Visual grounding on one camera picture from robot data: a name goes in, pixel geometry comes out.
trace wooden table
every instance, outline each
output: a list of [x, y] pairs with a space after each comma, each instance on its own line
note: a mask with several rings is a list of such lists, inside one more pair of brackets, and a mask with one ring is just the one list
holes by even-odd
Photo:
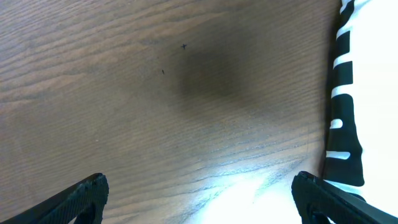
[[0, 221], [102, 172], [103, 223], [299, 222], [338, 5], [2, 0]]

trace black and white striped fabric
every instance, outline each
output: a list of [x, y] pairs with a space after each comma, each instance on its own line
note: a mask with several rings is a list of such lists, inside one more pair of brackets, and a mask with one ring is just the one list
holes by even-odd
[[323, 178], [398, 217], [398, 1], [342, 2]]

